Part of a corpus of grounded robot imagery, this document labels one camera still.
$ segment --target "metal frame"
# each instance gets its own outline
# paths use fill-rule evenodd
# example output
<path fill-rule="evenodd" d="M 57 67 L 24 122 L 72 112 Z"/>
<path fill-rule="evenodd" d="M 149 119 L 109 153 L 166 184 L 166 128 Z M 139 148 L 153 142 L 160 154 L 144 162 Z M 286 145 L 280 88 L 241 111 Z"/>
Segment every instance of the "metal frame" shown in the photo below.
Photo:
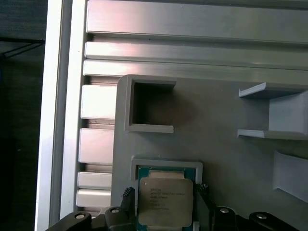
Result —
<path fill-rule="evenodd" d="M 48 3 L 35 231 L 46 230 L 60 218 L 71 6 L 71 0 Z"/>
<path fill-rule="evenodd" d="M 60 218 L 76 210 L 77 173 L 79 169 L 79 129 L 81 127 L 81 86 L 84 77 L 84 45 L 86 39 L 86 0 L 73 0 L 71 43 L 69 50 L 64 154 Z"/>
<path fill-rule="evenodd" d="M 229 73 L 236 81 L 243 80 L 240 76 L 251 82 L 270 77 L 272 82 L 289 83 L 292 78 L 294 84 L 304 84 L 308 70 L 305 63 L 308 33 L 303 26 L 308 20 L 306 13 L 230 7 L 229 4 L 50 1 L 36 231 L 46 230 L 77 208 L 81 93 L 85 75 L 99 84 L 107 78 L 114 84 L 118 77 L 128 74 L 203 78 L 205 72 L 208 79 L 227 80 L 225 74 Z M 94 37 L 85 50 L 87 31 L 103 34 L 103 39 Z"/>

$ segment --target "metal strip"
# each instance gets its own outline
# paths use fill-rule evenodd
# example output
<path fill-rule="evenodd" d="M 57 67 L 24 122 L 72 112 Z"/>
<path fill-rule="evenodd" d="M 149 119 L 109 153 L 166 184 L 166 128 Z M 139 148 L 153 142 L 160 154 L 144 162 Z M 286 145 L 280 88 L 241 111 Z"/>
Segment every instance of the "metal strip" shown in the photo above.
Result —
<path fill-rule="evenodd" d="M 307 21 L 307 11 L 90 0 L 87 31 L 307 43 Z"/>
<path fill-rule="evenodd" d="M 114 120 L 116 86 L 84 85 L 82 87 L 81 117 Z"/>
<path fill-rule="evenodd" d="M 111 165 L 114 148 L 114 131 L 82 128 L 80 130 L 81 163 Z"/>
<path fill-rule="evenodd" d="M 79 189 L 76 204 L 78 207 L 99 207 L 110 206 L 110 190 Z"/>
<path fill-rule="evenodd" d="M 71 12 L 71 0 L 48 2 L 35 231 L 46 230 L 60 218 Z"/>
<path fill-rule="evenodd" d="M 68 103 L 66 104 L 64 130 L 61 218 L 76 209 L 77 172 L 79 167 L 77 153 L 79 146 L 79 128 L 81 124 L 81 86 L 84 80 L 82 76 L 82 65 L 86 37 L 86 9 L 86 0 L 73 0 L 69 68 L 67 74 L 66 100 Z"/>
<path fill-rule="evenodd" d="M 147 61 L 182 64 L 264 67 L 308 70 L 308 53 L 299 50 L 234 47 L 87 42 L 87 59 Z"/>
<path fill-rule="evenodd" d="M 81 189 L 111 190 L 111 173 L 79 172 L 78 187 Z"/>
<path fill-rule="evenodd" d="M 214 65 L 86 60 L 83 72 L 85 75 L 97 76 L 124 76 L 129 74 L 185 78 L 193 76 L 193 78 L 200 79 L 256 83 L 308 84 L 307 71 Z"/>

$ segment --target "screw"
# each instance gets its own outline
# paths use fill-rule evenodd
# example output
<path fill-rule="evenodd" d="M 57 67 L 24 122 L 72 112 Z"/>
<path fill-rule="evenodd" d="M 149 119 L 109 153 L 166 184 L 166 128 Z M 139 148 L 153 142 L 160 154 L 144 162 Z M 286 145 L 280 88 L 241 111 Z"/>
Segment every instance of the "screw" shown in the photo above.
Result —
<path fill-rule="evenodd" d="M 114 208 L 113 210 L 111 210 L 112 213 L 118 213 L 119 210 L 117 208 Z"/>
<path fill-rule="evenodd" d="M 77 215 L 75 216 L 76 219 L 82 219 L 82 218 L 84 218 L 84 217 L 85 217 L 85 215 L 83 215 L 83 214 L 77 214 Z"/>
<path fill-rule="evenodd" d="M 221 208 L 220 211 L 222 213 L 229 213 L 229 210 L 227 208 Z"/>
<path fill-rule="evenodd" d="M 258 213 L 257 214 L 257 218 L 259 218 L 259 219 L 266 219 L 267 217 L 264 214 L 262 214 L 262 213 Z"/>

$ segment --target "gray plastic surface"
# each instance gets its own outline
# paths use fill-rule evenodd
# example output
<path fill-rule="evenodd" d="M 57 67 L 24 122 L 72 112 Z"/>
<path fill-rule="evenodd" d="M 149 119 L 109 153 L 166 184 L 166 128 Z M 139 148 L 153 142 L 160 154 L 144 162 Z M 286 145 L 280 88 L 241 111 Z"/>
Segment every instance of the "gray plastic surface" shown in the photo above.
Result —
<path fill-rule="evenodd" d="M 136 180 L 130 180 L 133 156 L 195 160 L 203 163 L 203 181 L 218 205 L 231 207 L 245 218 L 252 212 L 266 211 L 307 231 L 307 203 L 282 190 L 273 190 L 273 179 L 275 150 L 307 158 L 308 143 L 239 139 L 237 129 L 268 130 L 269 101 L 239 98 L 238 89 L 247 89 L 252 83 L 194 79 L 189 73 L 187 76 L 176 79 L 170 98 L 160 99 L 160 105 L 167 110 L 165 115 L 172 118 L 173 134 L 125 130 L 127 78 L 120 79 L 111 205 L 120 203 L 126 187 L 138 187 Z M 202 203 L 200 206 L 200 226 L 204 228 L 208 224 L 206 209 Z"/>
<path fill-rule="evenodd" d="M 308 160 L 275 152 L 274 188 L 308 203 Z"/>
<path fill-rule="evenodd" d="M 267 130 L 239 129 L 238 136 L 308 140 L 308 86 L 262 83 L 240 90 L 240 98 L 269 103 Z"/>
<path fill-rule="evenodd" d="M 260 131 L 260 130 L 248 130 L 248 129 L 238 129 L 238 136 L 249 136 L 264 139 L 281 139 L 281 140 L 296 140 L 296 141 L 306 141 L 308 136 L 300 132 L 291 131 Z"/>
<path fill-rule="evenodd" d="M 240 90 L 239 97 L 255 99 L 273 99 L 277 97 L 302 93 L 308 86 L 261 83 L 248 89 Z"/>
<path fill-rule="evenodd" d="M 269 130 L 308 135 L 308 91 L 269 102 Z"/>
<path fill-rule="evenodd" d="M 138 114 L 140 114 L 140 110 L 142 110 L 142 114 L 147 113 L 144 112 L 147 111 L 146 104 L 151 103 L 151 101 L 153 101 L 155 97 L 159 97 L 155 95 L 157 94 L 157 91 L 163 91 L 164 94 L 166 92 L 172 93 L 175 85 L 175 79 L 170 79 L 167 77 L 144 79 L 142 78 L 142 76 L 127 76 L 127 107 L 125 111 L 125 129 L 127 131 L 173 133 L 172 125 L 164 125 L 157 123 L 151 124 L 151 122 L 153 122 L 153 119 L 148 117 L 146 118 L 146 121 L 143 121 L 143 123 L 141 123 L 136 121 L 136 117 L 138 116 Z M 142 90 L 137 90 L 140 89 L 142 86 L 147 88 L 145 92 L 142 92 Z M 141 98 L 141 102 L 139 103 L 137 101 L 138 97 Z"/>

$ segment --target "dark background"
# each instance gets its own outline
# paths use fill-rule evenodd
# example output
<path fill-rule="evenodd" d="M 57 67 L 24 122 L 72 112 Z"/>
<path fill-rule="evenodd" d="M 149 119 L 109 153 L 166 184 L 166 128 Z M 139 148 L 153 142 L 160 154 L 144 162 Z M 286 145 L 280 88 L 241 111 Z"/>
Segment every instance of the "dark background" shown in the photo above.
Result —
<path fill-rule="evenodd" d="M 0 37 L 45 39 L 47 4 L 47 0 L 1 0 Z M 21 45 L 25 44 L 0 42 L 0 52 Z M 12 196 L 8 206 L 1 206 L 9 217 L 0 230 L 34 230 L 44 49 L 0 61 L 0 138 L 12 138 L 16 144 L 10 161 L 8 142 L 0 146 L 1 195 Z M 6 203 L 8 197 L 1 200 Z"/>

